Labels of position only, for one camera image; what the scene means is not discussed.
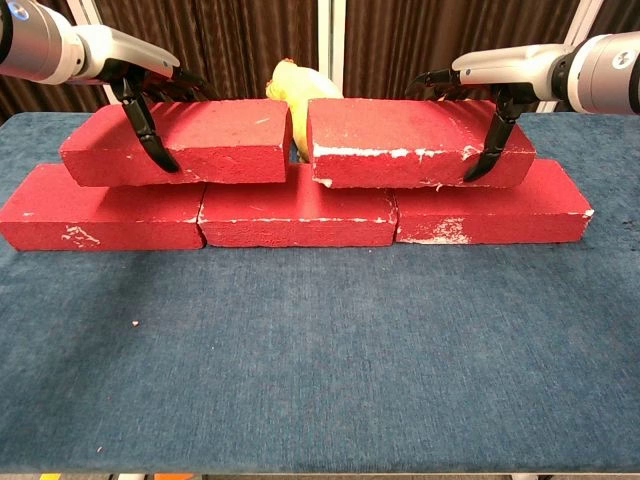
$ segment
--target yellow rubber chicken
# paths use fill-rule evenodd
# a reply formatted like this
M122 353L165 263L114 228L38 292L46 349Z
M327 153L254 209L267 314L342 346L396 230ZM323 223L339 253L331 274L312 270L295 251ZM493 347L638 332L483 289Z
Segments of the yellow rubber chicken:
M267 83L267 97L289 105L293 120L293 140L300 157L309 161L307 148L307 107L312 98L343 98L336 85L312 68L299 67L293 60L280 60Z

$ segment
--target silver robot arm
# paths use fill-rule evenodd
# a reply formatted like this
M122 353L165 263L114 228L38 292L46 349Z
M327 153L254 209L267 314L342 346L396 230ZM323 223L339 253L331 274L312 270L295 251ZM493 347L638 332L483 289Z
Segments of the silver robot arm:
M419 75L410 87L433 88L433 97L460 98L488 88L496 112L478 162L464 179L488 173L520 114L539 100L564 100L580 113L640 114L640 32L600 35L577 47L550 44L462 55L450 69Z
M72 26L35 0L0 0L0 75L44 84L108 84L145 151L158 166L180 166L156 133L144 95L154 101L217 95L166 50L104 25Z

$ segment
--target table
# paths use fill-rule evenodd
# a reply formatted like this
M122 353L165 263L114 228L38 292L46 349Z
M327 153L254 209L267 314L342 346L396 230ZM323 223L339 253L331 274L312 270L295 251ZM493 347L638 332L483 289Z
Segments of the table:
M86 118L11 118L0 200ZM582 242L2 241L0 471L639 471L640 118L521 125L595 208Z

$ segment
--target stacked bricks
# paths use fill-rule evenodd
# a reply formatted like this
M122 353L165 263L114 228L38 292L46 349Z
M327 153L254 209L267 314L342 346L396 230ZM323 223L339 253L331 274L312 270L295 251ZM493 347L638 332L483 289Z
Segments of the stacked bricks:
M284 102L159 104L181 166L149 159L120 106L99 110L0 211L18 250L166 250L578 241L593 210L516 127L495 168L464 183L488 102L318 99L310 164L289 164Z

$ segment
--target blue felt tablecloth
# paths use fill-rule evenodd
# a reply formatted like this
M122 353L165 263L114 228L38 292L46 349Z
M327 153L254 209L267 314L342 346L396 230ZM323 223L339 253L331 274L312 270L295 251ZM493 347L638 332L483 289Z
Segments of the blue felt tablecloth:
M86 118L9 120L0 201ZM0 470L639 471L640 118L521 125L592 202L582 242L1 241Z

